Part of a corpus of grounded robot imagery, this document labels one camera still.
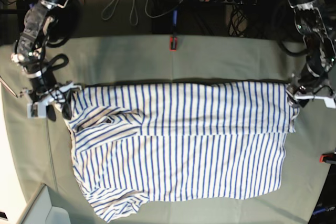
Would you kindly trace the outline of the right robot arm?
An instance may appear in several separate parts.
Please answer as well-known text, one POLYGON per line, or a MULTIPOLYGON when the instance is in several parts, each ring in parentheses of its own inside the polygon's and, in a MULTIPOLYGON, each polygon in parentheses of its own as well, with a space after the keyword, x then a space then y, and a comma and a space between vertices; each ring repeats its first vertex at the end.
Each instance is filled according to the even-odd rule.
POLYGON ((59 83, 54 71, 65 67, 69 59, 65 54, 58 54, 51 60, 46 59, 47 48, 64 45, 70 38, 57 36, 52 42, 51 34, 59 23, 59 18, 52 12, 64 10, 72 0, 37 0, 24 18, 24 29, 15 41, 11 54, 12 62, 21 67, 23 75, 31 87, 22 88, 19 97, 27 100, 28 118, 51 118, 53 109, 62 112, 65 119, 72 116, 71 95, 82 88, 79 84, 68 81, 59 83))

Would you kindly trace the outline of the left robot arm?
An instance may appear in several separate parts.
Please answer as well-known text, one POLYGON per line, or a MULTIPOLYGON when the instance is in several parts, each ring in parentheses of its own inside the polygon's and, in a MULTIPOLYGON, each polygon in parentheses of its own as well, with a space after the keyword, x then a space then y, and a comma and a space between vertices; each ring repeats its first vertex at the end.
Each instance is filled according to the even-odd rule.
POLYGON ((335 21, 324 0, 287 0, 293 9, 295 26, 303 36, 305 49, 290 51, 281 40, 279 47, 289 56, 305 57, 298 74, 293 74, 286 89, 288 103, 293 108, 304 108, 311 100, 322 100, 335 108, 335 89, 329 72, 335 67, 335 21))

